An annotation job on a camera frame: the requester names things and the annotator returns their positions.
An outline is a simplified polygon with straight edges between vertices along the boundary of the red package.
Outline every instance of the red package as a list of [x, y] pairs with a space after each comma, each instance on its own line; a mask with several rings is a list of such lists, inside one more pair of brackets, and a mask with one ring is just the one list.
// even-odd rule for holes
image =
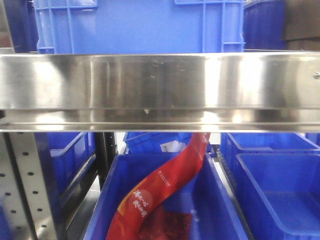
[[210, 133], [194, 133], [178, 156], [139, 182], [120, 203], [106, 240], [138, 240], [140, 227], [147, 216], [198, 174], [209, 137]]

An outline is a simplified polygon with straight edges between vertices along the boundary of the blue plastic bin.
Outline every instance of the blue plastic bin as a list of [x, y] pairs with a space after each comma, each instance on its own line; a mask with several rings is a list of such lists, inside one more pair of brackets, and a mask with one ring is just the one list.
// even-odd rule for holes
[[283, 41], [285, 0], [253, 0], [244, 7], [246, 49], [286, 49]]
[[11, 231], [0, 204], [0, 240], [12, 240]]
[[320, 146], [320, 133], [306, 133], [305, 137], [314, 144]]
[[[84, 240], [105, 240], [121, 200], [143, 178], [176, 155], [168, 152], [118, 155], [113, 161]], [[205, 157], [197, 177], [163, 204], [169, 211], [193, 214], [190, 240], [248, 239], [209, 156]]]
[[320, 240], [320, 155], [237, 159], [238, 201], [255, 240]]
[[49, 132], [58, 190], [62, 194], [95, 150], [92, 132]]
[[39, 53], [242, 52], [243, 0], [34, 0]]
[[132, 154], [179, 152], [186, 147], [192, 132], [126, 132], [123, 141]]
[[237, 174], [237, 154], [314, 154], [320, 147], [298, 133], [222, 133], [220, 151], [232, 179]]

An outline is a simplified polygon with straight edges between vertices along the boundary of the stainless steel shelf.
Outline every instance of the stainless steel shelf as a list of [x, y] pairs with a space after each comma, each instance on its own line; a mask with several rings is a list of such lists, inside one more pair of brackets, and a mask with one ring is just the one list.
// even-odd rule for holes
[[0, 55], [0, 131], [320, 131], [320, 53]]

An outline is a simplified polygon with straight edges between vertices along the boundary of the crate handle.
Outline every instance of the crate handle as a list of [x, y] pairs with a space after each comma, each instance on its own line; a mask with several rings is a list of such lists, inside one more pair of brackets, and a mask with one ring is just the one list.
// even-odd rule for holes
[[196, 0], [174, 0], [176, 5], [196, 5], [196, 4], [203, 4], [205, 0], [196, 1]]

